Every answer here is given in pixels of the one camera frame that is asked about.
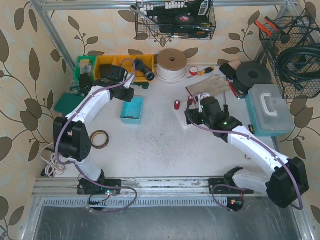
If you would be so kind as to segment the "white peg base plate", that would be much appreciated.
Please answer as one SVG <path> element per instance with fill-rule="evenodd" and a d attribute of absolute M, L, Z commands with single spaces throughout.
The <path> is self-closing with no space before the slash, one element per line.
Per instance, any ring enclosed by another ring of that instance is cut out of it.
<path fill-rule="evenodd" d="M 173 107 L 173 113 L 175 114 L 177 120 L 180 122 L 182 128 L 184 130 L 187 130 L 191 127 L 193 127 L 192 124 L 187 124 L 187 118 L 185 116 L 185 110 L 187 109 L 187 102 L 181 102 L 179 109 L 176 110 L 175 107 Z"/>

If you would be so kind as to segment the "red spring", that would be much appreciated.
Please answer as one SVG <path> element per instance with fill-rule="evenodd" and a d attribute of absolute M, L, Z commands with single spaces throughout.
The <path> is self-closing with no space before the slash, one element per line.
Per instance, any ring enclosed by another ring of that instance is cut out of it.
<path fill-rule="evenodd" d="M 176 101 L 174 102 L 174 109 L 177 111 L 177 110 L 180 109 L 180 106 L 181 106 L 180 101 L 179 101 L 179 100 L 176 100 Z"/>
<path fill-rule="evenodd" d="M 193 98 L 192 98 L 192 96 L 189 96 L 189 97 L 188 97 L 187 104 L 188 104 L 188 105 L 192 105 L 192 104 L 193 104 Z"/>

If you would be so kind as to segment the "blue plastic tray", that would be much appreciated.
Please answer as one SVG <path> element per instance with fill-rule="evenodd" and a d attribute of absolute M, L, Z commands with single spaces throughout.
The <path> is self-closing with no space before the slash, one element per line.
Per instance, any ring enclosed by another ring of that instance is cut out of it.
<path fill-rule="evenodd" d="M 144 97 L 134 96 L 131 102 L 123 102 L 120 119 L 124 124 L 140 125 L 142 122 Z"/>

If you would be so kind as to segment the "brown tape roll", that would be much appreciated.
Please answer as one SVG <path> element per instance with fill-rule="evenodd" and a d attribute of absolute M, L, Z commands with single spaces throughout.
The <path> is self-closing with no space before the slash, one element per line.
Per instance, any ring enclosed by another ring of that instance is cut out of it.
<path fill-rule="evenodd" d="M 97 130 L 90 136 L 90 141 L 94 149 L 100 150 L 108 146 L 110 137 L 104 130 Z"/>

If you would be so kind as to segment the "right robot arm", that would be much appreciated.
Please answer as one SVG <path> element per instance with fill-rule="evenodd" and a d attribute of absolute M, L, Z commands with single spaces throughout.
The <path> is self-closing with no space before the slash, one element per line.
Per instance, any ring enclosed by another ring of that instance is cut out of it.
<path fill-rule="evenodd" d="M 272 149 L 255 137 L 239 120 L 230 116 L 228 106 L 209 94 L 197 93 L 187 100 L 186 123 L 211 132 L 253 159 L 263 174 L 235 167 L 225 174 L 224 187 L 265 194 L 280 208 L 303 209 L 302 195 L 309 190 L 306 166 L 298 157 Z"/>

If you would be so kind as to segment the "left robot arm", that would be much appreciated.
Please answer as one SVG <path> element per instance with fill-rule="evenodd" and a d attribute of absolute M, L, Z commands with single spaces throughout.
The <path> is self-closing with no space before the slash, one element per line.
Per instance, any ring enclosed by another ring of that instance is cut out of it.
<path fill-rule="evenodd" d="M 116 98 L 131 102 L 134 97 L 132 82 L 136 78 L 136 66 L 132 59 L 133 70 L 125 71 L 122 80 L 112 81 L 99 78 L 90 86 L 84 100 L 66 117 L 57 117 L 53 123 L 55 157 L 59 164 L 74 165 L 80 174 L 89 182 L 98 183 L 103 171 L 100 169 L 91 152 L 91 138 L 87 126 L 93 121 L 100 110 Z"/>

